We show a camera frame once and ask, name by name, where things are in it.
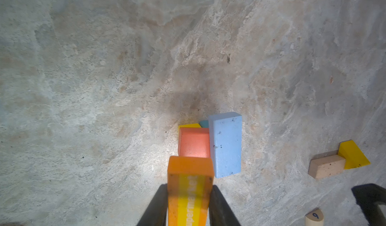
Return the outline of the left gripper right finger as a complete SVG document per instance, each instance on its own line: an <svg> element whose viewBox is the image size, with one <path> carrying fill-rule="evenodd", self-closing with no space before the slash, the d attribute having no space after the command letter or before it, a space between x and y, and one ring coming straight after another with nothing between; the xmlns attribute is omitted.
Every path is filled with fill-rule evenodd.
<svg viewBox="0 0 386 226"><path fill-rule="evenodd" d="M241 226L217 185L214 185L209 203L210 226Z"/></svg>

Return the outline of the wooden cylinder block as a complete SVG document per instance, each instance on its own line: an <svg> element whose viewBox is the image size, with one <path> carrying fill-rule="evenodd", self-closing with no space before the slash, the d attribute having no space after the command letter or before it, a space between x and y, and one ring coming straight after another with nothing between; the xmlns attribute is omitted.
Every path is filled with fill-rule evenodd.
<svg viewBox="0 0 386 226"><path fill-rule="evenodd" d="M323 212L317 208L305 215L305 226L324 226Z"/></svg>

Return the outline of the teal wooden cube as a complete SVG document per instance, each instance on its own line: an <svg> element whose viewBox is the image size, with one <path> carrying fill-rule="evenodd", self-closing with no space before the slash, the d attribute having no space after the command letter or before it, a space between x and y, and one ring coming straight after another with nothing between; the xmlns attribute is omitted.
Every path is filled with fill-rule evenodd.
<svg viewBox="0 0 386 226"><path fill-rule="evenodd" d="M202 128L209 128L209 121L208 120L201 120L199 122L199 125L202 127Z"/></svg>

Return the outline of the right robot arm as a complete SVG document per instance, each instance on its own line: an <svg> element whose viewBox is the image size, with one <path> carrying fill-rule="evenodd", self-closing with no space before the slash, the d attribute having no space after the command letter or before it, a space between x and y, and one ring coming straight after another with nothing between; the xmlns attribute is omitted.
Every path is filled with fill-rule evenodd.
<svg viewBox="0 0 386 226"><path fill-rule="evenodd" d="M369 226L385 226L386 217L379 205L386 205L386 189L376 184L364 184L351 190Z"/></svg>

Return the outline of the orange supermarket block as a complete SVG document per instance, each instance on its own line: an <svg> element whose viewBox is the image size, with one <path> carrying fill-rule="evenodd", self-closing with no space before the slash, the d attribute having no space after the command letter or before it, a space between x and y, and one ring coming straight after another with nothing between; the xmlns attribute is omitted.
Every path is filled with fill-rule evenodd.
<svg viewBox="0 0 386 226"><path fill-rule="evenodd" d="M211 158L171 156L167 169L168 225L206 225L213 181Z"/></svg>

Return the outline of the small yellow wedge block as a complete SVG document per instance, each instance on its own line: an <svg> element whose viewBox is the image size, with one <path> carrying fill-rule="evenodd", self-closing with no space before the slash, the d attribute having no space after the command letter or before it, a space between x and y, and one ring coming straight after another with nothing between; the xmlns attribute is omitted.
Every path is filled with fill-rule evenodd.
<svg viewBox="0 0 386 226"><path fill-rule="evenodd" d="M353 140L341 142L338 155L346 159L345 170L360 168L371 164Z"/></svg>

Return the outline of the plain wooden block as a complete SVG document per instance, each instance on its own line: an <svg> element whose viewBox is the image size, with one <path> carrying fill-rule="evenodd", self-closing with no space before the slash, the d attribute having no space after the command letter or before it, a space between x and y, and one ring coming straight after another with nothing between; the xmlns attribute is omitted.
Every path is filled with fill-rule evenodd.
<svg viewBox="0 0 386 226"><path fill-rule="evenodd" d="M333 155L310 161L308 174L316 180L338 175L344 171L346 159Z"/></svg>

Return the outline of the yellow wooden cube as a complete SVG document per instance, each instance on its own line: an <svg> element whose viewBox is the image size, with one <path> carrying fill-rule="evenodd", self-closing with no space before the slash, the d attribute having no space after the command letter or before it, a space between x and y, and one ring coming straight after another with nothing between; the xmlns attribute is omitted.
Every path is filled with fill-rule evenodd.
<svg viewBox="0 0 386 226"><path fill-rule="evenodd" d="M199 123L192 123L192 124L184 124L184 125L179 125L178 130L181 128L201 128Z"/></svg>

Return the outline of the red wooden block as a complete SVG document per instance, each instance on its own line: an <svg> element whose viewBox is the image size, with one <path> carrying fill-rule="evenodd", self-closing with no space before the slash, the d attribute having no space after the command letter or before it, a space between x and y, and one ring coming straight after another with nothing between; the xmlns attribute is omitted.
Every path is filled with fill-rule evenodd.
<svg viewBox="0 0 386 226"><path fill-rule="evenodd" d="M208 128L181 127L178 155L182 157L210 158L210 133Z"/></svg>

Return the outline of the light blue wooden block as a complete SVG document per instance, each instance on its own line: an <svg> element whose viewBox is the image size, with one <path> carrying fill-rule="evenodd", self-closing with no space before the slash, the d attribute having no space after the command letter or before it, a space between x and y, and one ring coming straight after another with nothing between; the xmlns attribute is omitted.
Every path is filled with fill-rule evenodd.
<svg viewBox="0 0 386 226"><path fill-rule="evenodd" d="M242 115L236 112L210 115L210 155L216 178L241 172Z"/></svg>

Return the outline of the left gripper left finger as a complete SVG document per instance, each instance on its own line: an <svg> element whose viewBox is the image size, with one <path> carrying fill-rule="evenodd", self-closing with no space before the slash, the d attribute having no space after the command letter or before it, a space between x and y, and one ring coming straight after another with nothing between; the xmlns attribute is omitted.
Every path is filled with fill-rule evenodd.
<svg viewBox="0 0 386 226"><path fill-rule="evenodd" d="M137 226L166 226L167 208L167 184L162 184L153 196Z"/></svg>

